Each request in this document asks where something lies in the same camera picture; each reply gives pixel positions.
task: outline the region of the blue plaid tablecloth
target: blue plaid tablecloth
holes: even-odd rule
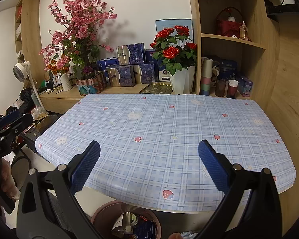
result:
[[[250,100],[90,94],[35,144],[57,166],[96,140],[101,156],[86,186],[134,205],[191,213],[215,210],[224,196],[198,156],[203,139],[232,164],[253,171],[268,167],[279,193],[294,183],[296,170],[281,137]]]

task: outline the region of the stacked cups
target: stacked cups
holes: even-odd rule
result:
[[[202,57],[200,95],[209,96],[210,80],[211,80],[212,71],[213,71],[213,60]]]

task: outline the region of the electrical outlet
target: electrical outlet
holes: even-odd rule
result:
[[[96,45],[103,45],[109,46],[109,39],[108,38],[101,38],[95,42]]]

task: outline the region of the red basket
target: red basket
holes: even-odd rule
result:
[[[237,8],[235,8],[235,7],[225,8],[216,17],[216,20],[215,20],[216,34],[221,35],[221,36],[227,36],[227,37],[232,37],[233,35],[235,35],[237,38],[240,38],[239,27],[242,25],[242,23],[218,20],[220,15],[224,11],[226,11],[227,9],[230,9],[230,8],[235,9],[237,12],[239,12],[239,14],[241,15],[241,18],[243,20],[243,15],[241,14],[241,12]]]

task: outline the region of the gold tray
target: gold tray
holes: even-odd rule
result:
[[[140,93],[151,93],[151,94],[171,94],[173,89],[170,83],[153,82],[147,87],[140,91]]]

